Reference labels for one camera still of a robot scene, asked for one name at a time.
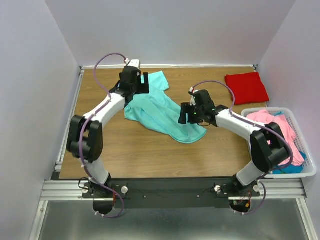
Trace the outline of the teal t shirt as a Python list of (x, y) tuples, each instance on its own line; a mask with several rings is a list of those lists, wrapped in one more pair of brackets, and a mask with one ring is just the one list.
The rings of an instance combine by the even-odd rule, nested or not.
[(182, 144), (203, 138), (207, 130), (197, 124), (179, 124), (181, 107), (166, 95), (170, 88), (163, 71), (148, 75), (149, 93), (138, 94), (124, 108), (127, 120), (139, 122), (148, 130), (170, 136)]

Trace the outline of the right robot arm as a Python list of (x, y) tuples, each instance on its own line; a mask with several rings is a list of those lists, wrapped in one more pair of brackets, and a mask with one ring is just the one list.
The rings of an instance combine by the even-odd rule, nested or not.
[(216, 106), (209, 92), (204, 89), (191, 88), (189, 95), (190, 102), (181, 104), (179, 124), (207, 123), (224, 128), (245, 139), (250, 146), (251, 161), (218, 190), (241, 196), (252, 183), (293, 157), (290, 145), (277, 123), (263, 124), (236, 114), (226, 106)]

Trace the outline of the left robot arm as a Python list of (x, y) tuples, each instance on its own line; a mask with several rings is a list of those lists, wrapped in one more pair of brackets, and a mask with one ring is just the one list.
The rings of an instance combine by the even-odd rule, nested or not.
[(80, 160), (93, 191), (101, 198), (115, 193), (111, 174), (101, 160), (104, 127), (135, 95), (149, 92), (149, 74), (127, 65), (119, 74), (117, 84), (99, 105), (83, 116), (74, 115), (71, 118), (66, 150)]

